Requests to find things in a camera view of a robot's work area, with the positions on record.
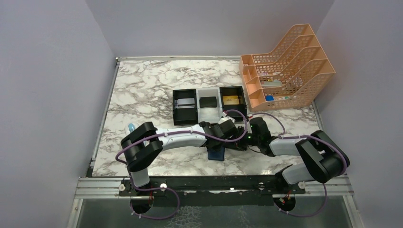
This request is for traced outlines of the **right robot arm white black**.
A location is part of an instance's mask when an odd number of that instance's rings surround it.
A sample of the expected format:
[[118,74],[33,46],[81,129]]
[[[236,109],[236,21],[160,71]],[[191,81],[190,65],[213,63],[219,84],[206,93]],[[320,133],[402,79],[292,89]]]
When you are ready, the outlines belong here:
[[276,157],[299,156],[302,163],[289,165],[275,174],[274,187],[286,193],[294,184],[304,181],[326,183],[342,175],[350,166],[348,156],[322,130],[302,136],[273,136],[261,117],[249,121],[251,132],[243,136],[237,145],[245,150],[255,146],[259,152]]

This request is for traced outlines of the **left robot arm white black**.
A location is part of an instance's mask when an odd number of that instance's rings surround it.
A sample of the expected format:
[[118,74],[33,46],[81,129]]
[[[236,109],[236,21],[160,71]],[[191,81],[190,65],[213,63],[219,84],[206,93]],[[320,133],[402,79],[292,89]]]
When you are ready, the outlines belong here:
[[182,147],[205,147],[218,150],[238,133],[231,118],[220,123],[200,122],[184,128],[156,128],[145,122],[121,140],[132,190],[144,195],[149,190],[148,167],[160,152]]

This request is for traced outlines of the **blue card holder wallet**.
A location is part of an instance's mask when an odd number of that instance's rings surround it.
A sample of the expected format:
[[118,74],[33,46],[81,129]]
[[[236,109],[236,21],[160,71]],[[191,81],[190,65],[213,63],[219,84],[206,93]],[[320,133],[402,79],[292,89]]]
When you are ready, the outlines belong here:
[[208,160],[211,161],[224,161],[225,160],[225,148],[221,147],[220,149],[213,150],[207,149],[208,152]]

